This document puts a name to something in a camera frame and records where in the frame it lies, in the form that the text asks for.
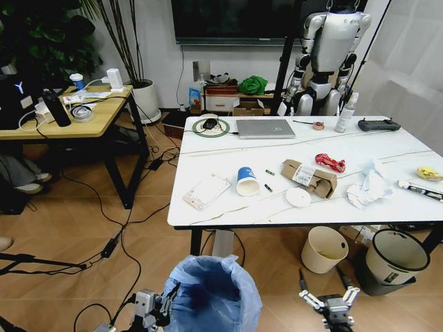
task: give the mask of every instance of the drawer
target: drawer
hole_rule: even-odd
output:
[[[201,99],[201,109],[204,109],[204,96],[202,96]],[[207,95],[206,99],[208,100],[206,103],[206,109],[208,111],[232,112],[234,110],[234,101],[236,101],[238,97],[211,97]]]

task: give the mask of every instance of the blue trash bag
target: blue trash bag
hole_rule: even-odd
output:
[[[262,301],[252,277],[235,260],[187,256],[171,272],[163,294],[180,282],[165,332],[253,332]]]

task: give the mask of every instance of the spray bottle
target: spray bottle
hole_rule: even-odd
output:
[[[335,125],[335,131],[338,133],[343,133],[346,130],[346,125],[351,120],[355,112],[355,106],[357,100],[359,99],[359,94],[354,92],[349,99],[349,102],[345,105],[341,111],[340,117],[338,118],[337,124]]]

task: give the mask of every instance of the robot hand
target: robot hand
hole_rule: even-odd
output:
[[[339,294],[324,295],[316,297],[307,290],[305,278],[301,269],[300,272],[300,288],[301,292],[298,294],[302,299],[308,303],[315,312],[320,313],[323,318],[323,325],[326,329],[333,332],[338,331],[352,331],[354,325],[354,318],[348,316],[348,312],[352,307],[360,288],[354,287],[350,279],[337,266],[337,271],[340,275],[341,281],[346,288],[344,296]]]
[[[178,283],[165,297],[152,290],[143,289],[132,295],[132,303],[136,310],[129,330],[122,332],[157,332],[159,326],[167,326],[171,322],[172,301],[177,296]],[[110,324],[101,324],[94,332],[116,332]]]

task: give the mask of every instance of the white table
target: white table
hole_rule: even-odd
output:
[[[366,117],[380,120],[384,117]],[[185,130],[201,118],[186,121]],[[220,117],[237,131],[236,117]],[[241,119],[270,119],[270,117],[241,117]],[[433,183],[421,179],[416,170],[430,166],[443,170],[443,158],[404,129],[399,131],[361,131],[353,117],[345,133],[337,133],[334,125],[337,117],[295,117],[294,120],[323,121],[326,128],[315,131],[309,124],[292,122],[285,118],[293,131],[294,139],[240,140],[238,135],[226,134],[219,138],[203,138],[191,131],[183,135],[178,169],[172,192],[168,223],[176,229],[191,229],[191,254],[198,255],[201,231],[204,228],[255,228],[302,225],[365,225],[440,222],[425,241],[429,251],[443,237],[443,204],[397,186],[397,181],[408,180],[433,190],[443,191],[443,182]],[[317,165],[316,154],[326,153],[337,160],[344,159],[347,168],[337,174],[338,185],[331,199],[321,199],[311,194],[308,207],[290,205],[285,192],[298,184],[283,177],[282,162],[294,159],[327,172],[332,170]],[[347,199],[346,189],[353,183],[363,182],[362,169],[372,159],[380,160],[390,175],[394,195],[379,199],[365,210],[353,206]],[[240,167],[253,169],[260,182],[260,193],[241,197],[236,192],[237,171]],[[265,172],[271,170],[272,176]],[[226,177],[231,187],[206,210],[200,212],[183,200],[205,175],[215,173]],[[270,193],[264,184],[272,188]]]

